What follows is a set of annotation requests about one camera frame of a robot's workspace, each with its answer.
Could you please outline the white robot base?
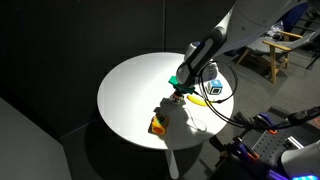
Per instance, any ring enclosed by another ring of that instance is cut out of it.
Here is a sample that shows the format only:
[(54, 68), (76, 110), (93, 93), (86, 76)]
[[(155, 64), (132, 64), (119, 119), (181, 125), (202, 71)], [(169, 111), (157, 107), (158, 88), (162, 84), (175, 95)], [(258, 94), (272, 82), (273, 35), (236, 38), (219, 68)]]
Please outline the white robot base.
[(280, 158), (287, 176), (294, 178), (312, 176), (312, 180), (320, 179), (320, 140), (301, 149), (287, 150)]

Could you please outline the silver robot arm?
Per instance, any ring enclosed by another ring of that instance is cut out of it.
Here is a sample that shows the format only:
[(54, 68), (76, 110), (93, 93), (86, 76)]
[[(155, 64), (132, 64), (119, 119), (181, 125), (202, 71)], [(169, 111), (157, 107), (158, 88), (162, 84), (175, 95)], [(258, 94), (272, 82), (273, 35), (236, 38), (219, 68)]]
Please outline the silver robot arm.
[(318, 0), (237, 0), (200, 42), (189, 45), (176, 71), (175, 92), (193, 92), (197, 76), (212, 58), (252, 42), (285, 13), (305, 2), (319, 6)]

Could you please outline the teal black gripper body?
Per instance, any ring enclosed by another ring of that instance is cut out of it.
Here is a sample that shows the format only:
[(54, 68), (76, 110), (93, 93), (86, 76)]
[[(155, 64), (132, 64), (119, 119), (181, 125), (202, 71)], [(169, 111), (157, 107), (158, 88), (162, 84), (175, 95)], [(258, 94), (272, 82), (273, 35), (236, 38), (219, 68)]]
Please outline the teal black gripper body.
[(191, 87), (191, 88), (186, 88), (186, 87), (183, 87), (182, 85), (180, 85), (177, 81), (177, 78), (175, 76), (171, 76), (170, 79), (168, 80), (168, 82), (180, 93), (182, 94), (186, 94), (186, 93), (189, 93), (189, 94), (193, 94), (194, 91), (195, 91), (195, 88), (194, 87)]

